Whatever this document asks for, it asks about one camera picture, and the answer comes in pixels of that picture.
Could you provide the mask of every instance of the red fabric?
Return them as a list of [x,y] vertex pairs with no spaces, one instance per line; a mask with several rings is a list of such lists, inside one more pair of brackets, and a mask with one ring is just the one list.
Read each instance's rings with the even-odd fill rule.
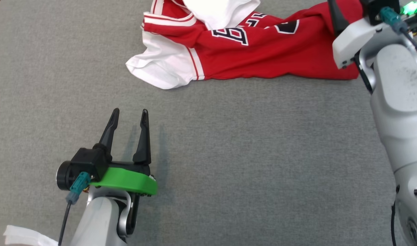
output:
[[[163,15],[174,18],[188,16],[182,7],[166,2],[168,0],[165,0]],[[358,0],[339,0],[338,5],[350,23],[362,18]],[[259,18],[255,14],[259,16],[254,12],[243,20],[240,24],[243,27],[239,26],[241,29],[210,31],[199,20],[191,26],[158,25],[147,23],[147,19],[151,18],[149,16],[145,16],[144,29],[188,48],[195,48],[205,79],[274,78],[284,74],[341,80],[358,77],[354,64],[338,70],[333,60],[332,43],[335,37],[327,3],[301,10],[284,20],[262,14]],[[282,32],[275,26],[279,24]],[[293,34],[283,32],[285,27]],[[222,35],[216,36],[219,33],[240,36],[240,31],[246,33],[247,44]]]

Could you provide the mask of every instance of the black cable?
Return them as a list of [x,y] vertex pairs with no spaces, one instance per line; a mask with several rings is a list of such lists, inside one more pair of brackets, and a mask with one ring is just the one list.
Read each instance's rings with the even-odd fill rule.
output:
[[394,233],[394,218],[395,218],[395,201],[393,206],[391,207],[392,213],[391,213],[391,238],[392,238],[392,245],[396,246],[397,243],[395,241],[395,233]]
[[411,41],[411,43],[415,46],[415,50],[417,51],[417,42],[415,42],[415,40],[410,36],[410,34],[407,33],[407,30],[402,28],[400,29],[400,31],[407,39],[409,39],[409,41]]
[[63,225],[61,227],[61,232],[60,232],[60,239],[58,240],[58,246],[61,246],[61,243],[63,241],[64,229],[66,228],[66,222],[67,222],[67,217],[69,216],[70,206],[71,206],[71,201],[67,203],[66,213],[64,214]]

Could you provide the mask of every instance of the white fabric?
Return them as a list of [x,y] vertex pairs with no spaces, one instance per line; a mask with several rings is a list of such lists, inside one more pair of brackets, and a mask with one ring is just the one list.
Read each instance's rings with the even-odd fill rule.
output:
[[143,31],[143,44],[147,47],[146,51],[126,62],[128,70],[137,78],[165,90],[204,79],[202,65],[194,49],[147,31]]
[[57,246],[58,242],[36,231],[8,225],[3,234],[6,236],[5,245],[23,244],[31,246]]
[[209,30],[236,27],[260,4],[260,0],[183,0],[183,2]]

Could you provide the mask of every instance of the green light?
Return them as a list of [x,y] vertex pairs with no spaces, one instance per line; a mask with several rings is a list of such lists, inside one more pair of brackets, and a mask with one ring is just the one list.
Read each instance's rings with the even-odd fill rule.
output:
[[403,7],[402,14],[412,15],[417,12],[417,2],[410,2]]

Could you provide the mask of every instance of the red and white shirt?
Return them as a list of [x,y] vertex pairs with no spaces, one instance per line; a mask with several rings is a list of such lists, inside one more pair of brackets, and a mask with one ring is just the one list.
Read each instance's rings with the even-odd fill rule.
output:
[[[350,23],[362,18],[358,0],[340,0],[338,5]],[[251,12],[232,28],[209,30],[206,23],[182,1],[154,0],[142,24],[147,50],[132,57],[127,62],[128,69],[162,89],[212,78],[293,74],[348,80],[358,76],[354,65],[344,70],[335,65],[335,38],[327,3],[284,20]]]

